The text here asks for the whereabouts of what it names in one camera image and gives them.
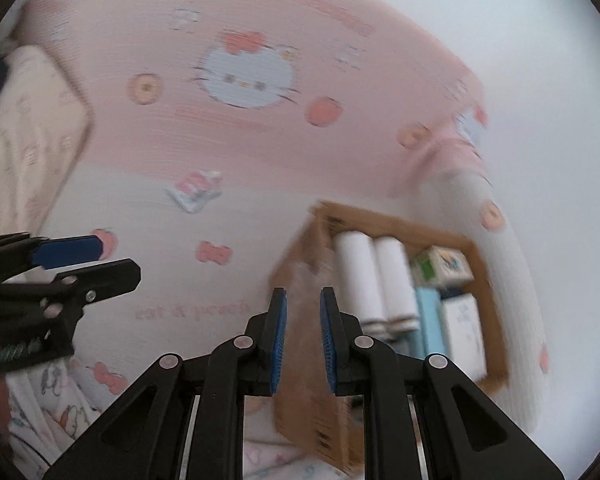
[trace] cardboard box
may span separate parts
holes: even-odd
[[[286,288],[289,304],[282,377],[274,397],[276,429],[305,452],[352,475],[363,468],[363,427],[351,417],[350,399],[329,390],[319,320],[320,288],[337,290],[333,236],[351,230],[372,238],[393,236],[409,258],[431,246],[461,251],[474,274],[462,290],[477,300],[487,361],[488,374],[478,386],[489,396],[506,384],[506,348],[486,266],[469,238],[331,202],[322,202],[312,213],[269,280],[272,288]]]

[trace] patterned fabric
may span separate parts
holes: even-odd
[[[27,0],[15,36],[43,46],[88,96],[97,121],[86,163],[172,182],[209,170],[226,187],[393,196],[421,155],[438,152],[439,125],[461,114],[464,134],[445,139],[439,167],[480,166],[461,142],[474,140],[477,77],[375,0]],[[432,142],[416,146],[419,124]],[[174,198],[192,213],[213,206],[195,195]]]
[[[16,466],[28,479],[42,478],[100,415],[69,376],[64,360],[7,375],[10,431]]]
[[[0,234],[35,233],[82,147],[89,118],[42,49],[18,48],[7,62],[0,94]]]
[[[538,423],[547,393],[549,354],[531,273],[495,200],[493,187],[479,174],[455,173],[422,186],[414,210],[419,221],[462,233],[480,249],[509,359],[509,382],[494,400],[528,433]]]

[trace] paper towel roll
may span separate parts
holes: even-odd
[[[376,239],[374,245],[389,332],[419,329],[418,302],[404,245],[391,236]]]
[[[333,239],[343,311],[358,318],[363,332],[386,335],[386,307],[380,285],[374,243],[364,233],[348,231]]]

